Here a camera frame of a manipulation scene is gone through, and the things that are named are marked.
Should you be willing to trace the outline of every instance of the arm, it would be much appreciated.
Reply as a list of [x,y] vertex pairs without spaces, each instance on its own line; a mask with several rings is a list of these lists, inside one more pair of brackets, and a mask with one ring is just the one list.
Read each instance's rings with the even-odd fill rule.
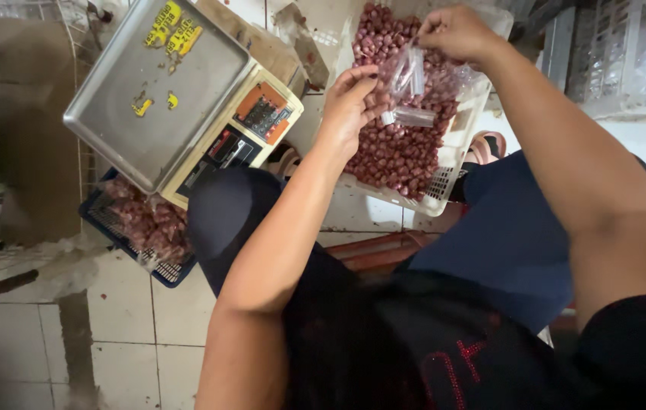
[[358,133],[376,66],[344,72],[329,90],[313,149],[230,267],[209,322],[195,408],[281,408],[287,386],[282,310],[306,266]]
[[431,14],[420,45],[492,80],[539,187],[571,241],[582,328],[609,303],[646,294],[646,172],[465,6]]

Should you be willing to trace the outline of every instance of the hand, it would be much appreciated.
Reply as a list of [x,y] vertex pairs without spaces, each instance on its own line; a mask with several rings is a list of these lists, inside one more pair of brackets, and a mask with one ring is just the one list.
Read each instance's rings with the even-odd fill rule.
[[464,5],[429,13],[419,28],[419,47],[438,48],[451,58],[482,64],[507,42]]
[[345,159],[344,164],[359,149],[361,127],[386,110],[387,104],[372,105],[364,101],[376,88],[377,76],[377,66],[348,69],[328,90],[315,144],[335,150]]

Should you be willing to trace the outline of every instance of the dark blue pants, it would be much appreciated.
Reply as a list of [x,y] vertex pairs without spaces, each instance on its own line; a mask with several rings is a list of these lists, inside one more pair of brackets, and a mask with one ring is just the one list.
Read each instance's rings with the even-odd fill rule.
[[[264,171],[225,169],[195,187],[189,200],[190,237],[216,295],[237,252],[283,186]],[[534,333],[541,331],[572,300],[568,239],[523,153],[475,169],[464,189],[470,211],[417,253],[410,267],[477,282],[500,312]],[[352,272],[317,245],[289,307],[304,305],[321,289],[354,281]]]
[[573,299],[569,240],[523,151],[470,172],[464,195],[470,210],[410,268],[477,282],[501,313],[541,331]]

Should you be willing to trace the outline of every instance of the yellow sticker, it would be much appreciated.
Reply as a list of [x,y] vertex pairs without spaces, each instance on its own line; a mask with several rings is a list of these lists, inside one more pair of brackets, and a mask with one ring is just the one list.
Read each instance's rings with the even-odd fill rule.
[[179,98],[174,96],[174,94],[169,91],[169,99],[167,99],[166,102],[169,103],[169,109],[174,109],[177,105],[179,105]]
[[181,25],[173,33],[172,38],[166,45],[166,54],[178,52],[180,56],[185,55],[201,35],[203,29],[200,26],[194,27],[194,21],[190,18],[182,20]]
[[163,47],[169,39],[169,36],[172,35],[173,27],[179,23],[181,14],[181,7],[171,0],[168,0],[164,8],[158,11],[153,21],[153,28],[146,35],[146,46]]
[[136,113],[137,116],[143,117],[144,114],[146,114],[146,110],[148,107],[151,107],[151,104],[153,104],[153,100],[147,98],[143,104],[141,104],[141,107],[137,106],[136,104],[131,104],[131,108],[134,109],[134,112]]

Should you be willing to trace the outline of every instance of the person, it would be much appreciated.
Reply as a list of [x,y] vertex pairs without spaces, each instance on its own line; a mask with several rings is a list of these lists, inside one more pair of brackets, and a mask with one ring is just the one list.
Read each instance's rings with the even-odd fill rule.
[[[190,235],[217,303],[197,409],[646,407],[646,171],[465,6],[419,46],[477,65],[523,148],[476,167],[470,211],[378,284],[316,243],[377,68],[342,73],[286,184],[226,169]],[[537,339],[575,297],[570,360]]]

